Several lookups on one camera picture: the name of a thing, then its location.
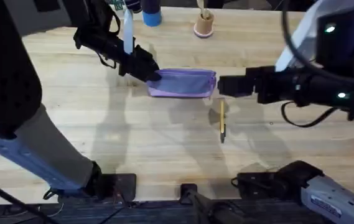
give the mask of black cable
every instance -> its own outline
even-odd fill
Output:
[[[246,212],[236,203],[234,203],[232,200],[228,200],[228,203],[237,208],[241,213],[243,213],[244,216],[247,216]]]
[[[28,219],[25,219],[25,220],[22,220],[22,221],[15,222],[13,224],[25,223],[25,222],[28,222],[28,221],[31,221],[31,220],[35,220],[36,218],[38,218],[38,217],[28,218]]]
[[[143,206],[143,205],[145,205],[147,203],[149,203],[149,202],[144,202],[144,203],[138,204],[138,205],[136,205],[136,207],[133,207],[133,208],[136,208],[136,209],[162,209],[162,208],[170,208],[170,207],[174,207],[174,206],[180,205],[180,203],[178,203],[178,202],[171,202],[168,205],[153,206],[153,207],[145,207],[145,206]]]
[[[115,215],[117,215],[119,212],[121,212],[125,208],[126,207],[122,207],[122,208],[117,209],[117,211],[110,214],[108,217],[106,217],[104,220],[102,220],[102,222],[100,222],[99,224],[105,224],[109,219],[113,218]]]
[[[308,68],[312,73],[331,79],[331,80],[336,80],[340,82],[345,82],[348,84],[354,85],[354,79],[353,78],[345,78],[345,77],[340,77],[335,74],[332,74],[328,71],[322,70],[315,65],[312,65],[308,60],[298,51],[298,49],[294,46],[293,41],[290,36],[290,30],[289,30],[289,22],[287,18],[287,11],[289,10],[289,3],[290,0],[284,0],[283,2],[283,10],[282,10],[282,30],[283,30],[283,37],[284,41],[286,42],[286,45],[289,47],[290,51],[292,52],[293,56],[300,61],[301,64],[303,64],[304,67]]]
[[[47,223],[59,224],[54,219],[48,217],[46,214],[36,210],[35,208],[32,208],[29,205],[26,205],[25,203],[23,203],[20,200],[14,198],[12,195],[9,195],[7,192],[5,192],[5,191],[3,191],[1,189],[0,189],[0,197],[2,197],[4,200],[7,200],[8,202],[10,202],[10,203],[12,203],[14,205],[17,205],[18,207],[20,207],[20,208],[22,208],[24,210],[27,210],[31,214],[37,215],[38,217],[40,217],[41,219],[43,219]]]
[[[294,102],[290,101],[290,102],[284,103],[282,105],[282,107],[281,107],[282,117],[287,123],[292,124],[292,125],[297,126],[297,127],[300,127],[300,128],[311,128],[311,127],[314,127],[315,125],[321,123],[324,119],[328,118],[336,110],[338,110],[338,108],[330,108],[327,111],[325,111],[322,115],[320,115],[315,121],[313,121],[313,122],[311,122],[309,124],[296,124],[296,123],[293,123],[286,115],[286,106],[291,104],[291,103],[294,103]]]

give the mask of wood grain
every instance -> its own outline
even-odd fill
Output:
[[[161,68],[208,68],[239,75],[246,67],[272,65],[284,42],[278,12],[213,10],[214,35],[199,39],[199,9],[163,7],[163,23],[146,27],[135,15],[135,36]],[[302,17],[291,13],[292,27]],[[173,200],[179,185],[198,184],[210,198],[237,198],[230,179],[238,172],[278,169],[307,161],[354,191],[354,122],[336,113],[311,129],[282,120],[280,104],[254,97],[226,98],[228,137],[219,140],[219,98],[150,98],[145,86],[117,76],[88,49],[75,49],[74,29],[24,38],[44,89],[43,103],[61,132],[103,172],[138,176],[137,200]],[[292,120],[313,120],[326,108],[289,108]],[[47,184],[0,157],[0,187],[26,203],[42,200]]]

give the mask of spool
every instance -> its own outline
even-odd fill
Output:
[[[214,15],[208,10],[207,12],[207,18],[203,18],[202,13],[199,14],[195,26],[193,27],[196,36],[200,38],[207,38],[213,34]]]

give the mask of yellow pencil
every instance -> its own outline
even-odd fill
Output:
[[[225,128],[226,128],[226,124],[225,124],[225,107],[224,107],[224,99],[220,100],[220,139],[221,139],[221,143],[224,143],[225,141]]]

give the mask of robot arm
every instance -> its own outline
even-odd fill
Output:
[[[294,200],[335,223],[354,223],[354,193],[306,162],[275,173],[240,173],[235,180],[241,198]]]
[[[118,62],[120,75],[158,80],[154,71],[159,67],[149,52],[139,46],[132,54],[124,52],[118,32],[109,31],[112,19],[119,25],[103,0],[0,0],[0,155],[44,179],[51,187],[45,198],[111,197],[116,180],[128,183],[124,199],[134,198],[134,174],[102,174],[51,122],[41,104],[40,80],[21,40],[22,35],[56,27],[78,27],[77,47],[87,46]]]
[[[297,50],[307,57],[307,63],[316,49],[319,68],[302,67],[302,62],[297,63],[290,51],[285,50],[276,67],[248,68],[246,76],[221,77],[220,94],[241,97],[258,93],[261,104],[290,100],[298,107],[312,103],[331,106],[347,112],[349,121],[354,120],[354,7],[345,8],[354,1],[338,1],[339,7],[344,8],[340,11],[330,11],[332,3],[336,1],[315,3],[305,17],[317,15],[316,26],[302,22],[298,31],[311,26],[307,31],[309,36],[296,35],[297,31],[293,36],[293,42],[300,43]]]

